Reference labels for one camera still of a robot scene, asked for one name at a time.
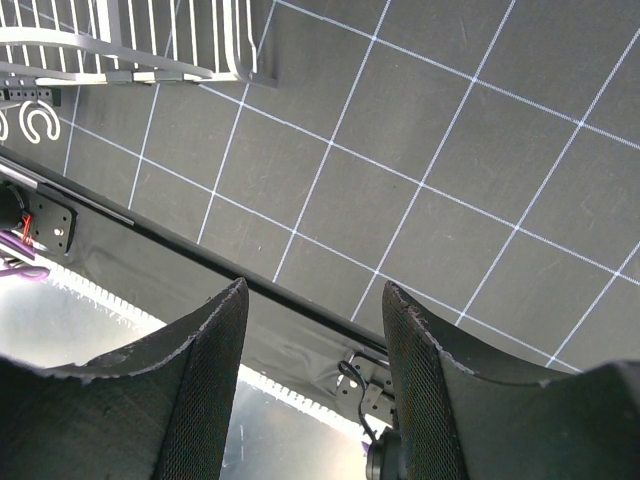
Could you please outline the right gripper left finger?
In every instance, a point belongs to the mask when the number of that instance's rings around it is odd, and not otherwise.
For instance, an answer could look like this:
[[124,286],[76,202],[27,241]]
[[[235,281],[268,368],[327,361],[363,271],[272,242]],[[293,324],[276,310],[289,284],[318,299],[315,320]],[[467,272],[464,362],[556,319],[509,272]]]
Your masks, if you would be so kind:
[[1,361],[5,479],[216,479],[249,310],[244,279],[84,365]]

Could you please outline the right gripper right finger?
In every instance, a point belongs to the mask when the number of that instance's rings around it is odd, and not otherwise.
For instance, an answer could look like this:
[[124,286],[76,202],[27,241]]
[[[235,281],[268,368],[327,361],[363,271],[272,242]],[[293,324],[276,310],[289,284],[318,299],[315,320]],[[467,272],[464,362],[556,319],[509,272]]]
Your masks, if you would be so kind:
[[503,352],[393,282],[384,336],[412,479],[635,479],[639,365],[577,374]]

